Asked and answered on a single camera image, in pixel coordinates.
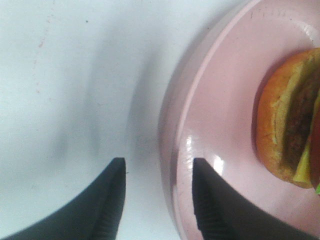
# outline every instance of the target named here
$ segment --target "black object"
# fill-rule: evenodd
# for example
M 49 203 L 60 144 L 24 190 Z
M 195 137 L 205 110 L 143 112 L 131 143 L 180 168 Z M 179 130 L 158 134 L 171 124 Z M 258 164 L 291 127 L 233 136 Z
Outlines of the black object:
M 114 158 L 92 184 L 66 206 L 2 240 L 114 240 L 125 192 L 125 159 Z
M 204 158 L 193 161 L 192 197 L 204 240 L 316 240 L 262 211 L 228 185 Z

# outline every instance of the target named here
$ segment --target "tomato slice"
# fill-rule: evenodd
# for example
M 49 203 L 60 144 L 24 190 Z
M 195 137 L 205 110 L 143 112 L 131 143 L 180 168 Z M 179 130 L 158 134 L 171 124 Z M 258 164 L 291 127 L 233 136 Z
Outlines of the tomato slice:
M 320 177 L 320 110 L 315 115 L 311 133 L 310 167 L 311 183 L 316 189 Z

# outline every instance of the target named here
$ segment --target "pink plate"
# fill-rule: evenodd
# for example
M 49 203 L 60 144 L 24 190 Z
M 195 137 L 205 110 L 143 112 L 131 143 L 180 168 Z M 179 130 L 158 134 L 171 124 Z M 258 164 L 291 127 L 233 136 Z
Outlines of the pink plate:
M 286 57 L 320 46 L 319 10 L 318 0 L 253 0 L 215 26 L 172 80 L 160 122 L 162 176 L 183 239 L 202 239 L 191 192 L 194 157 L 206 158 L 262 210 L 320 235 L 320 198 L 269 173 L 254 143 L 262 88 Z

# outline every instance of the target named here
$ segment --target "hamburger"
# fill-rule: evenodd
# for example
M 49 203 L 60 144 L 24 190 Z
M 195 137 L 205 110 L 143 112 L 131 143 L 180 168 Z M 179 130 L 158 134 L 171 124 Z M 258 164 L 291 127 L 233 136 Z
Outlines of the hamburger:
M 319 105 L 320 47 L 289 57 L 272 74 L 258 103 L 259 159 L 274 176 L 301 188 L 319 184 Z

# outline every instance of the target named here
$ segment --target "white table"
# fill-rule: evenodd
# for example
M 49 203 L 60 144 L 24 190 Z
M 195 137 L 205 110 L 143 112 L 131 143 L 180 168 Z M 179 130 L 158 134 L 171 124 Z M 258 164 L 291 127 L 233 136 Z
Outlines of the white table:
M 241 0 L 1 0 L 0 239 L 125 157 L 119 240 L 179 239 L 158 118 L 184 53 Z

